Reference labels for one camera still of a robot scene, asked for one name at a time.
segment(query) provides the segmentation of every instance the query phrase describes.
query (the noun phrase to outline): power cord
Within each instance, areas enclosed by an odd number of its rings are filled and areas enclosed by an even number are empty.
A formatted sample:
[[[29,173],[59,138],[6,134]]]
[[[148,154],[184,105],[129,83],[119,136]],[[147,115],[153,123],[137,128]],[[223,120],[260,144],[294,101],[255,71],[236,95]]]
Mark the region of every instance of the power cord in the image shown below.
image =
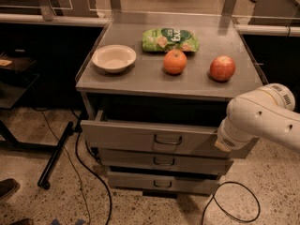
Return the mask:
[[[87,144],[87,141],[85,141],[85,147],[86,147],[86,150],[87,152],[90,154],[90,156],[96,161],[96,163],[100,164],[100,165],[103,165],[102,162],[101,162],[101,159],[100,157],[97,156],[97,154],[93,153],[91,151],[91,149],[89,148],[88,144]]]
[[[34,95],[36,104],[38,105],[39,103],[38,103],[38,97],[37,97],[36,91],[35,91],[35,89],[34,89],[33,86],[30,86],[30,87],[31,87],[31,90],[32,90],[32,92],[33,92],[33,95]],[[46,117],[46,115],[45,115],[45,113],[44,113],[45,111],[48,111],[49,109],[37,109],[37,108],[35,108],[34,110],[37,111],[37,112],[41,112],[41,113],[42,113],[42,115],[43,115],[43,117],[44,117],[44,119],[45,119],[45,122],[46,122],[46,124],[47,124],[47,127],[49,128],[50,132],[52,133],[52,135],[54,136],[54,138],[55,138],[57,141],[59,141],[59,139],[57,138],[57,136],[56,136],[55,133],[53,132],[53,130],[52,130],[50,124],[49,124],[49,121],[48,121],[48,119],[47,119],[47,117]],[[80,119],[80,117],[79,117],[74,111],[71,110],[71,112],[72,112],[72,114],[77,118],[77,120]],[[102,178],[100,178],[95,172],[93,172],[90,168],[88,168],[88,167],[83,163],[83,161],[80,159],[79,154],[78,154],[78,144],[79,144],[79,139],[80,139],[80,137],[81,137],[81,132],[78,132],[78,136],[77,136],[77,139],[76,139],[76,142],[75,142],[75,154],[76,154],[76,158],[80,161],[80,163],[84,166],[84,168],[85,168],[87,171],[89,171],[91,174],[93,174],[93,175],[94,175],[94,176],[95,176],[95,177],[103,184],[103,186],[105,187],[105,189],[106,189],[106,191],[107,191],[107,194],[108,194],[108,197],[109,197],[109,214],[108,214],[108,216],[107,216],[107,220],[106,220],[106,222],[105,222],[105,225],[108,225],[108,224],[109,224],[109,221],[111,220],[111,217],[112,217],[112,211],[113,211],[113,200],[112,200],[112,195],[111,195],[111,192],[110,192],[108,186],[106,185],[105,181],[104,181]],[[95,157],[95,156],[92,154],[92,152],[89,150],[89,148],[88,148],[88,146],[87,146],[87,143],[85,143],[85,145],[86,145],[86,148],[87,148],[89,154],[90,154],[95,160],[97,160],[96,157]],[[89,211],[89,208],[88,208],[88,205],[87,205],[86,198],[85,198],[84,193],[83,193],[83,180],[81,179],[78,170],[75,168],[75,166],[74,166],[74,164],[73,164],[73,162],[72,162],[72,160],[71,160],[71,157],[70,157],[70,155],[69,155],[69,152],[68,152],[68,150],[66,149],[65,146],[64,146],[64,150],[67,152],[68,160],[69,160],[70,164],[72,165],[74,171],[76,172],[76,174],[77,174],[77,176],[78,176],[78,178],[79,178],[79,181],[80,181],[80,191],[81,191],[81,194],[82,194],[82,198],[83,198],[83,200],[84,200],[84,204],[85,204],[86,211],[87,211],[87,214],[88,214],[88,219],[89,219],[88,224],[91,224],[90,211]]]
[[[253,198],[255,199],[255,202],[256,204],[258,205],[258,213],[256,215],[255,218],[253,219],[249,219],[249,220],[243,220],[243,219],[240,219],[240,218],[237,218],[235,216],[233,216],[232,214],[230,214],[229,212],[227,212],[217,201],[216,199],[216,194],[218,192],[218,190],[222,187],[222,186],[225,186],[225,185],[228,185],[228,184],[235,184],[235,185],[238,185],[238,186],[241,186],[243,187],[244,189],[246,189],[252,196]],[[250,222],[253,222],[255,221],[261,214],[261,206],[260,206],[260,202],[258,201],[257,197],[255,196],[255,194],[249,189],[247,188],[245,185],[241,184],[241,183],[238,183],[238,182],[225,182],[223,184],[221,184],[218,188],[217,188],[217,191],[215,192],[215,194],[212,195],[212,198],[210,199],[210,201],[208,202],[208,204],[204,207],[204,210],[203,210],[203,213],[202,213],[202,221],[201,221],[201,225],[203,225],[204,223],[204,216],[205,216],[205,212],[209,206],[209,204],[212,202],[212,201],[215,201],[215,203],[217,204],[217,206],[231,219],[233,220],[236,220],[238,222],[242,222],[242,223],[250,223]]]
[[[89,171],[91,174],[93,174],[102,184],[103,186],[105,187],[106,191],[107,191],[107,194],[108,194],[108,197],[109,197],[109,204],[110,204],[110,208],[109,208],[109,214],[107,216],[107,220],[105,222],[105,225],[108,225],[110,220],[111,220],[111,217],[112,217],[112,211],[113,211],[113,200],[112,200],[112,195],[111,195],[111,192],[110,192],[110,189],[108,188],[107,184],[105,183],[105,181],[100,177],[98,176],[98,174],[96,174],[94,171],[92,171],[88,166],[86,166],[83,161],[80,159],[79,155],[78,155],[78,143],[79,143],[79,138],[81,136],[81,133],[78,133],[78,136],[77,136],[77,141],[76,141],[76,146],[75,146],[75,154],[76,154],[76,157],[77,159],[80,161],[80,163],[84,166],[84,168]]]

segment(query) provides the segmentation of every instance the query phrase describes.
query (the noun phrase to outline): drawer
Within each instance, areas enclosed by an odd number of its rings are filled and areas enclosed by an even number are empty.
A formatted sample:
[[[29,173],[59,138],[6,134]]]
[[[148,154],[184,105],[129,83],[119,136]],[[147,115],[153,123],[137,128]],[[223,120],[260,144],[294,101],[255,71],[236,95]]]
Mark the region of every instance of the drawer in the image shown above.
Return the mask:
[[[134,188],[194,194],[213,194],[218,189],[217,180],[188,179],[176,176],[108,172],[108,179],[111,188]]]
[[[256,141],[230,153],[215,147],[216,127],[142,122],[81,122],[91,147],[216,158],[245,158]]]
[[[224,175],[233,165],[226,158],[173,156],[119,150],[100,150],[103,165],[186,173]]]

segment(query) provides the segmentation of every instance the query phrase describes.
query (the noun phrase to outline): shoe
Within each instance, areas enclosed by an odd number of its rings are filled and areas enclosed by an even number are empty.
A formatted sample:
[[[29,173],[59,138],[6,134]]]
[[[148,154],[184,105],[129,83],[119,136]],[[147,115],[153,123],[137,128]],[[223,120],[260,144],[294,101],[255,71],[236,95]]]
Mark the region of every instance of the shoe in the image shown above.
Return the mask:
[[[34,225],[34,221],[30,218],[26,218],[14,223],[10,223],[9,225]]]
[[[13,178],[0,181],[0,202],[7,199],[9,195],[18,188],[18,186],[19,184]]]

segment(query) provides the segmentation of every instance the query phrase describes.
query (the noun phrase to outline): terrazzo floor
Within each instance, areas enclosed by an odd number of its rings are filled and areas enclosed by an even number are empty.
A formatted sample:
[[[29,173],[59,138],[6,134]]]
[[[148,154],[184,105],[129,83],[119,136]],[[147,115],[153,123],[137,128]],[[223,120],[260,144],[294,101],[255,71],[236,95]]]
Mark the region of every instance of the terrazzo floor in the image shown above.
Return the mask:
[[[57,144],[67,123],[77,122],[79,111],[31,108],[1,111],[1,120],[21,142]],[[7,225],[31,218],[37,225],[95,224],[104,225],[109,214],[109,196],[103,185],[87,171],[75,155],[78,133],[69,136],[53,170],[46,190],[38,179],[50,155],[0,150],[0,180],[12,177],[20,188],[0,203],[0,224]],[[78,154],[83,163],[103,179],[106,172],[88,153],[84,136],[79,138]],[[261,213],[250,224],[300,224],[300,156],[286,148],[259,140],[246,159],[236,159],[220,182],[234,181],[249,188],[257,197]],[[201,224],[203,209],[211,196],[178,194],[177,198],[143,196],[137,190],[109,188],[112,195],[112,217],[109,224]],[[253,219],[258,213],[254,198],[243,187],[226,184],[216,199],[223,208],[240,219]],[[208,206],[205,225],[238,224],[226,216],[214,201]]]

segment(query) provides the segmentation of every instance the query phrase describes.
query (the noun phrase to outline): plastic bag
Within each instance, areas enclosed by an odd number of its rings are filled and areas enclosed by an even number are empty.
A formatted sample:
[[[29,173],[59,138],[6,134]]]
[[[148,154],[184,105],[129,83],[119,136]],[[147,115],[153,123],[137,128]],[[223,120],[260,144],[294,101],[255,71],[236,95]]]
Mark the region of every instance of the plastic bag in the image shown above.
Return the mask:
[[[196,52],[199,49],[199,42],[191,32],[181,29],[157,28],[142,34],[143,51],[167,52],[172,49]]]

